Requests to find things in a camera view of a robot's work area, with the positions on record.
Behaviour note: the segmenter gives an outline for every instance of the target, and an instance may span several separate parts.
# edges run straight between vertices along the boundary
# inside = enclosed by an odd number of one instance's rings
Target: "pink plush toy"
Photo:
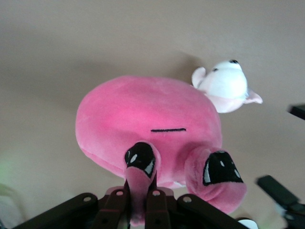
[[[128,181],[134,226],[144,223],[156,172],[158,186],[186,186],[225,213],[245,196],[246,185],[221,149],[214,105],[184,82],[122,76],[101,84],[79,106],[76,137],[89,158]]]

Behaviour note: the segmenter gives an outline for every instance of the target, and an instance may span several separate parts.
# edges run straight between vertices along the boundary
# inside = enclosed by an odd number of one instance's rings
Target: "plush toy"
[[[158,186],[186,186],[225,213],[245,196],[246,185],[221,149],[214,105],[187,83],[139,76],[105,82],[81,102],[76,137],[86,156],[128,181],[134,226],[144,223],[156,172]]]
[[[232,112],[243,104],[263,102],[258,94],[248,88],[246,77],[236,60],[217,64],[207,75],[205,68],[196,69],[192,83],[212,101],[219,113]]]

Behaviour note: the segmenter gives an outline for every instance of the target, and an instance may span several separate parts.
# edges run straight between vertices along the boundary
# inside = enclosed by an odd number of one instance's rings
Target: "pink fabric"
[[[152,131],[164,129],[185,131]],[[222,134],[219,115],[211,101],[184,82],[122,76],[99,85],[79,106],[76,137],[86,156],[128,180],[132,197],[140,197],[134,203],[142,204],[151,182],[139,169],[126,169],[125,153],[139,141],[153,148],[158,186],[175,188],[186,184],[191,192],[225,212],[236,209],[245,195],[244,183],[204,187],[202,180],[193,178],[203,175],[203,171],[192,166],[198,158],[194,150],[207,150],[199,160],[204,166],[214,147],[221,147]],[[133,218],[137,218],[134,222],[138,224],[143,223],[141,204],[133,204]]]

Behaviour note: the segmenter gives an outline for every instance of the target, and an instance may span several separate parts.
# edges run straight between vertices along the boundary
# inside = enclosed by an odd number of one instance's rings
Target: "black embroidered eye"
[[[145,142],[138,142],[125,154],[125,162],[128,167],[141,169],[149,178],[153,175],[156,158],[152,147]]]
[[[229,62],[230,63],[238,63],[238,61],[236,61],[236,60],[230,60]]]
[[[203,169],[203,185],[223,182],[243,183],[230,155],[222,150],[209,155]]]

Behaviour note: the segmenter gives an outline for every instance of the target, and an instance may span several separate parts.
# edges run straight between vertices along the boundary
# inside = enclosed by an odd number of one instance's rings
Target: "white plush toy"
[[[210,73],[205,73],[203,67],[196,69],[192,74],[192,83],[212,101],[218,113],[235,111],[243,104],[263,102],[258,94],[248,88],[238,61],[221,62]]]

